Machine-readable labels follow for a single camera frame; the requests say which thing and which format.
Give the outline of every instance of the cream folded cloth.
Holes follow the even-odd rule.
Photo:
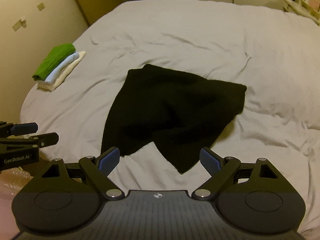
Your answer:
[[[54,91],[58,86],[60,86],[63,83],[65,78],[71,73],[71,71],[75,68],[75,66],[78,65],[78,63],[83,59],[85,54],[86,54],[85,51],[79,52],[79,58],[71,62],[70,64],[66,65],[65,67],[63,67],[59,72],[59,74],[57,75],[57,78],[53,81],[51,85],[45,84],[44,82],[38,82],[37,83],[38,88],[49,90],[51,92]]]

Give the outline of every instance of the silver screw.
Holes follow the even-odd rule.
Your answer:
[[[108,197],[120,197],[121,194],[122,194],[122,191],[119,190],[119,189],[109,189],[107,192],[106,192],[107,196]]]
[[[196,196],[198,197],[209,197],[211,192],[207,189],[201,188],[195,191]]]

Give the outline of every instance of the bed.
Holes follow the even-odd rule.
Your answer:
[[[121,4],[74,45],[87,55],[54,92],[28,93],[21,122],[56,132],[46,160],[100,155],[108,111],[129,69],[145,64],[247,86],[243,112],[212,142],[221,157],[265,157],[301,194],[299,233],[320,238],[320,29],[310,19],[265,7],[198,0]],[[122,157],[109,178],[129,189],[189,193],[209,174],[198,162],[180,174],[153,143]]]

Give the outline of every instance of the white crosshair logo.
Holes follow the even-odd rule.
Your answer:
[[[159,193],[159,192],[154,194],[153,196],[156,197],[157,199],[163,197],[163,195],[161,193]]]

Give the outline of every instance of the textured blue pad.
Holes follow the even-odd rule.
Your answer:
[[[221,170],[220,161],[203,148],[200,150],[200,163],[211,176]]]
[[[99,161],[98,169],[108,176],[120,161],[120,151],[118,148],[107,154]]]

